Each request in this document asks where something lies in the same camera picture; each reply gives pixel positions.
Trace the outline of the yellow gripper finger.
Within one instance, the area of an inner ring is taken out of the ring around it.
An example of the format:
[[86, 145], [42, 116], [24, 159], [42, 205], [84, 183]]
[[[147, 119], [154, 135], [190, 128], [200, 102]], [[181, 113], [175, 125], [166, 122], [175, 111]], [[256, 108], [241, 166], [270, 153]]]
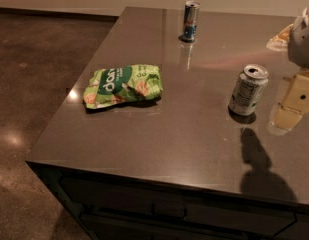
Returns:
[[273, 51], [286, 51], [288, 49], [289, 36], [292, 29], [292, 24], [286, 26], [267, 42], [266, 47]]
[[290, 131], [308, 112], [309, 69], [302, 68], [291, 78], [287, 92], [274, 113], [273, 125]]

